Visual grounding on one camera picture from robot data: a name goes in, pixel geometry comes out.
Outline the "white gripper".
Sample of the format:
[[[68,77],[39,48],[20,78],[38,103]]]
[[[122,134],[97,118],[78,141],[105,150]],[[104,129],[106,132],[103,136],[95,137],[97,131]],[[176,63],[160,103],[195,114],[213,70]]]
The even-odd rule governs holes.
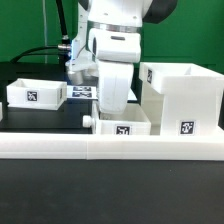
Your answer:
[[[98,103],[106,114],[121,114],[128,101],[134,66],[130,63],[98,62]]]

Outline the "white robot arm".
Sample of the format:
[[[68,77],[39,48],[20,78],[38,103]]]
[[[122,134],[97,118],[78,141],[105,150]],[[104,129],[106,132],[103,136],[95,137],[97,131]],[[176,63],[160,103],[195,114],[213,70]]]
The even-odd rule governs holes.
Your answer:
[[[141,28],[169,17],[178,0],[78,0],[79,29],[66,63],[71,79],[98,78],[99,110],[120,114],[127,105],[134,65],[141,57]]]

